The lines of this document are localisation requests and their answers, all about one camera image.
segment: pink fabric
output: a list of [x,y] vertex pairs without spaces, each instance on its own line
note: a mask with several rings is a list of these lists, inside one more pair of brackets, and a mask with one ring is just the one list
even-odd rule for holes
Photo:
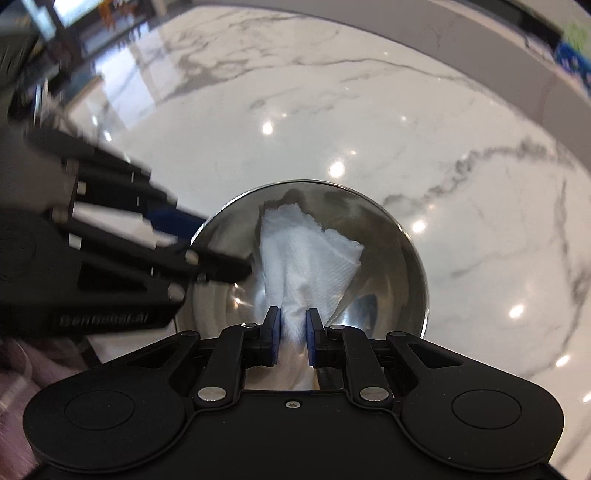
[[0,480],[21,479],[37,466],[22,431],[27,403],[41,388],[83,368],[69,340],[45,341],[39,348],[13,339],[0,344]]

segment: metal bowl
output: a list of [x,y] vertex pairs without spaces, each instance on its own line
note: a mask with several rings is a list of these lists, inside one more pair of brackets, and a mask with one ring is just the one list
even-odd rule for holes
[[365,246],[361,266],[327,325],[355,326],[375,339],[385,339],[392,330],[424,334],[427,280],[408,234],[364,195],[317,180],[285,181],[251,190],[203,224],[193,241],[250,258],[253,274],[240,284],[194,285],[178,313],[179,329],[196,329],[203,338],[212,338],[229,325],[262,323],[265,291],[260,275],[260,220],[265,209],[289,203],[298,204],[323,228],[335,229]]

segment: white marble countertop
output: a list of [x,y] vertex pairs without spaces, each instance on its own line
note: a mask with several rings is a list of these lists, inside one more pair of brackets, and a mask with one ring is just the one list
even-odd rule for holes
[[373,198],[423,260],[426,339],[532,380],[566,417],[553,464],[591,469],[591,179],[480,84],[299,15],[199,7],[101,64],[71,111],[204,215],[323,179]]

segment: white cloth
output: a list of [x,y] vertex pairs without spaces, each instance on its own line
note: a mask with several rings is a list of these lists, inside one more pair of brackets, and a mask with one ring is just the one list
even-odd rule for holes
[[250,369],[246,388],[312,390],[308,365],[306,310],[327,322],[359,268],[363,245],[322,227],[298,205],[266,210],[261,221],[262,273],[266,308],[281,308],[278,364]]

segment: silver rivet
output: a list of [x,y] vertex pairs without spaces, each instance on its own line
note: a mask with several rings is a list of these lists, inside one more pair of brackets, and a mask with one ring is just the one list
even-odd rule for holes
[[218,401],[226,398],[226,391],[222,387],[203,387],[197,396],[203,401]]
[[70,215],[68,215],[68,211],[61,209],[61,208],[54,208],[51,212],[51,220],[55,223],[67,223],[70,219]]
[[365,387],[359,396],[367,401],[382,401],[388,398],[388,390],[382,387]]
[[199,255],[193,250],[187,250],[185,252],[185,260],[189,265],[199,265]]
[[177,283],[171,283],[168,286],[168,298],[172,301],[183,301],[184,300],[184,288]]

